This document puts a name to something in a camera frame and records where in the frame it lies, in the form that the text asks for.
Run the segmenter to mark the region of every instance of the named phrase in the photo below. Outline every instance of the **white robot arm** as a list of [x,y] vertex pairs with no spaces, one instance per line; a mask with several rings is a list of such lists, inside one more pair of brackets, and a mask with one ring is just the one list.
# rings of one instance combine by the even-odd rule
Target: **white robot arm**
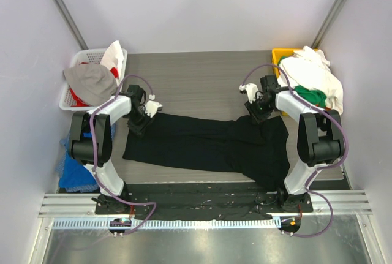
[[[297,151],[300,158],[286,177],[284,187],[287,195],[305,194],[306,186],[310,186],[322,168],[342,157],[345,150],[343,136],[325,116],[300,102],[288,88],[281,88],[274,75],[261,78],[260,83],[261,91],[253,83],[239,87],[241,93],[247,94],[248,101],[245,106],[258,123],[267,119],[271,112],[277,109],[286,112],[299,124]],[[337,111],[326,112],[341,123]]]
[[[129,192],[125,182],[118,176],[113,163],[110,159],[112,152],[112,140],[110,127],[122,117],[128,118],[128,127],[130,132],[138,137],[142,137],[148,125],[153,121],[155,114],[161,111],[162,105],[156,102],[155,96],[150,96],[149,100],[143,104],[141,100],[145,91],[138,85],[130,85],[127,92],[115,98],[111,97],[105,108],[96,113],[94,117],[94,131],[97,140],[98,149],[98,167],[94,170],[94,156],[92,150],[91,137],[85,137],[89,133],[89,120],[96,109],[85,112],[76,112],[73,114],[68,153],[94,176],[96,175],[103,186],[110,192],[125,200],[129,201]],[[126,211],[121,203],[112,199],[106,189],[100,185],[101,195],[97,201],[101,204],[108,203],[111,210],[115,213]]]

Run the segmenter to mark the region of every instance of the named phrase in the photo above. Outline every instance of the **white towel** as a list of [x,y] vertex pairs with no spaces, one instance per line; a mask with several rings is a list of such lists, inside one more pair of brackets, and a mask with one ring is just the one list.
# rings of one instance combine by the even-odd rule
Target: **white towel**
[[116,78],[117,85],[119,85],[120,81],[123,80],[123,69],[125,69],[125,67],[123,67],[123,61],[124,53],[118,40],[113,42],[106,49],[104,56],[100,60],[100,64],[104,65],[109,70],[111,70],[113,67],[116,67],[118,72],[118,78]]
[[[330,62],[325,59],[322,50],[314,51],[309,47],[294,51],[294,56],[285,58],[279,64],[288,75],[290,85],[304,86],[309,90],[319,90],[326,95],[325,105],[343,113],[342,83],[331,73]],[[287,86],[284,76],[279,76],[278,83]]]

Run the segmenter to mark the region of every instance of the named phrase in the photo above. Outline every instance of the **green cloth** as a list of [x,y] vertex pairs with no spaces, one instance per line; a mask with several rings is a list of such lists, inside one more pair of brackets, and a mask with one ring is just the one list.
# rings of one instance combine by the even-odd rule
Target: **green cloth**
[[[278,62],[278,65],[281,63],[281,61],[285,58],[288,58],[287,56],[282,56]],[[307,88],[304,88],[301,85],[298,85],[294,88],[294,90],[304,99],[306,99],[309,103],[312,103],[320,108],[326,108],[325,107],[325,100],[326,100],[326,95],[322,91],[314,90],[310,91]]]

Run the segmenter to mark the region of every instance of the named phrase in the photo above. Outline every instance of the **yellow laundry basket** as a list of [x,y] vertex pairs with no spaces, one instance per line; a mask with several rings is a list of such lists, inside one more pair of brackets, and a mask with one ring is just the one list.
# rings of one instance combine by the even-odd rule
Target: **yellow laundry basket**
[[[272,50],[272,63],[277,65],[279,60],[281,59],[281,57],[286,56],[289,57],[291,56],[294,51],[297,50],[302,50],[301,48],[274,48]],[[278,68],[274,67],[274,73],[276,75],[276,78],[278,78],[280,76],[280,71]]]

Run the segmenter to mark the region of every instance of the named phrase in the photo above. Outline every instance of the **black pants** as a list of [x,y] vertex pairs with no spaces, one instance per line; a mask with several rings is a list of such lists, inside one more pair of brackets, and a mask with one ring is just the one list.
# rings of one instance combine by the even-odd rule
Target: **black pants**
[[142,139],[128,134],[124,159],[215,172],[241,172],[266,190],[286,177],[288,132],[281,117],[253,125],[157,114]]

